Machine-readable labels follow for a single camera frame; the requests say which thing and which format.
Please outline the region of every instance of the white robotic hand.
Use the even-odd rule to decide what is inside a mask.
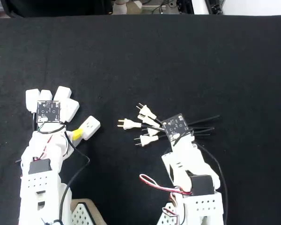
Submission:
[[[48,90],[26,91],[27,109],[38,114],[36,130],[21,157],[20,225],[44,225],[58,220],[65,225],[72,224],[72,192],[61,183],[59,172],[63,160],[82,139],[89,139],[100,128],[100,122],[90,116],[77,130],[66,131],[60,122],[70,121],[79,107],[78,102],[69,98],[71,93],[69,88],[60,86],[52,101]]]

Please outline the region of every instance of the yellow plug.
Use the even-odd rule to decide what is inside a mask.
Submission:
[[[83,129],[73,130],[73,141],[76,141],[78,138],[82,136]]]

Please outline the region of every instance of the white electric plug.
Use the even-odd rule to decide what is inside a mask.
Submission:
[[[38,100],[40,101],[52,101],[52,93],[49,90],[41,90]]]
[[[65,98],[70,98],[72,94],[71,89],[63,86],[59,86],[54,96],[54,101],[61,101]]]
[[[79,102],[65,98],[60,101],[60,121],[70,122],[75,116],[77,110],[79,109]]]
[[[79,127],[83,130],[82,138],[88,140],[99,128],[100,122],[93,116],[89,116]]]
[[[141,115],[148,116],[148,117],[150,117],[150,118],[152,118],[154,120],[157,118],[157,116],[154,113],[151,112],[151,110],[147,107],[147,105],[142,105],[141,103],[139,103],[138,105],[141,108],[139,106],[136,106],[136,107],[140,110],[139,113]]]
[[[148,131],[149,136],[154,136],[154,135],[158,134],[158,132],[160,132],[159,130],[154,130],[151,128],[147,128],[147,131]]]
[[[26,91],[26,108],[31,113],[37,112],[37,101],[40,91],[38,89],[30,89]]]
[[[120,123],[123,124],[118,124],[118,127],[123,128],[124,130],[131,129],[131,128],[140,128],[141,123],[134,122],[132,120],[128,119],[123,119],[123,120],[118,120]]]
[[[139,118],[143,123],[147,123],[147,124],[157,127],[157,128],[160,127],[160,124],[156,123],[154,120],[152,120],[148,116],[138,115],[137,118]]]
[[[158,136],[144,136],[144,135],[140,135],[140,137],[135,138],[135,140],[140,140],[140,143],[135,144],[135,145],[141,145],[142,147],[144,147],[145,145],[151,143],[151,142],[155,142],[158,141]]]

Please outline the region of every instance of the circuit board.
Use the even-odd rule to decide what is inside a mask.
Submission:
[[[170,142],[189,131],[187,122],[181,113],[162,121],[162,124]]]
[[[37,122],[59,122],[60,102],[59,101],[38,101]]]

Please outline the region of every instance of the black fabric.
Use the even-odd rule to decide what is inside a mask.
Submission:
[[[281,224],[281,16],[90,16],[0,20],[0,224],[17,224],[19,159],[31,137],[25,90],[70,87],[102,127],[81,151],[91,165],[73,198],[92,199],[108,224],[156,224],[168,193],[139,181],[145,173],[171,187],[160,140],[134,146],[138,102],[161,120],[191,122],[221,114],[216,135],[200,144],[221,163],[229,225]],[[216,164],[206,155],[216,170]],[[62,167],[68,182],[83,159]]]
[[[1,0],[11,17],[104,15],[112,12],[110,0]]]

